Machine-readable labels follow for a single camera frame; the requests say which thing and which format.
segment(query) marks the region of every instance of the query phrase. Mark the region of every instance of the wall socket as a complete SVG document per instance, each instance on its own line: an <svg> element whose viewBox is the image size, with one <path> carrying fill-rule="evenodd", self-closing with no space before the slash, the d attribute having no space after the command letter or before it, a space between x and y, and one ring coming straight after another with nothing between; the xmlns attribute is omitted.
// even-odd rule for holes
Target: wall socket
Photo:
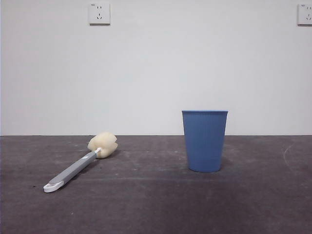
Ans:
<svg viewBox="0 0 312 234"><path fill-rule="evenodd" d="M110 8L109 2L91 3L89 5L89 24L110 24Z"/></svg>
<svg viewBox="0 0 312 234"><path fill-rule="evenodd" d="M312 4L298 5L298 25L312 25Z"/></svg>

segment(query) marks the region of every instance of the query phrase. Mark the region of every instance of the yellow sponge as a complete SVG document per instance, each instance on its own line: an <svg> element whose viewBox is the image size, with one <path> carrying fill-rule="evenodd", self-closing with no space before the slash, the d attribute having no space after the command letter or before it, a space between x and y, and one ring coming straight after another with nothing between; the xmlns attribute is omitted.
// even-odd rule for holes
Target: yellow sponge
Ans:
<svg viewBox="0 0 312 234"><path fill-rule="evenodd" d="M97 158L105 158L111 155L117 148L116 140L116 136L112 133L100 133L90 140L88 149L95 151L100 147L101 150L97 153Z"/></svg>

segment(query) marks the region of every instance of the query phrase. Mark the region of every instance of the gray handle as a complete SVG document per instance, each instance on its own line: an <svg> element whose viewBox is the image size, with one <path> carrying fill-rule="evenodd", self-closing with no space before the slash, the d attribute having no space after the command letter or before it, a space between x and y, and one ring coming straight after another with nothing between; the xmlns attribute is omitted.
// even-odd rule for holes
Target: gray handle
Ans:
<svg viewBox="0 0 312 234"><path fill-rule="evenodd" d="M56 184L63 180L64 184L66 184L69 180L71 180L71 178L77 175L83 168L88 166L96 157L97 157L97 154L95 152L90 152L86 154L81 159L73 163L71 166L66 168L60 174L58 174L56 177L51 179L49 183Z"/></svg>

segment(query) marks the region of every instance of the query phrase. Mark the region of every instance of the blue plastic cup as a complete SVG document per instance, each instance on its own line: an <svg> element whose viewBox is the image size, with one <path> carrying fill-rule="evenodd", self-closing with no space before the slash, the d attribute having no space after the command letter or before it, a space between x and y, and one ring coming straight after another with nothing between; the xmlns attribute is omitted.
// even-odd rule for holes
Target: blue plastic cup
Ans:
<svg viewBox="0 0 312 234"><path fill-rule="evenodd" d="M182 111L189 168L217 172L221 167L228 111Z"/></svg>

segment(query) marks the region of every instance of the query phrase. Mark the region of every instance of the concrete floor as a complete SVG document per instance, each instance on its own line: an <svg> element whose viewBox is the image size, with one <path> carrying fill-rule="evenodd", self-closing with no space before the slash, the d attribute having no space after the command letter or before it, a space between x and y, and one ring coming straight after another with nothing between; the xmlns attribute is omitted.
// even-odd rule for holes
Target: concrete floor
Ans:
<svg viewBox="0 0 312 234"><path fill-rule="evenodd" d="M312 233L312 136L226 136L213 174L187 168L182 136L118 136L111 157L45 194L90 139L1 137L1 233Z"/></svg>

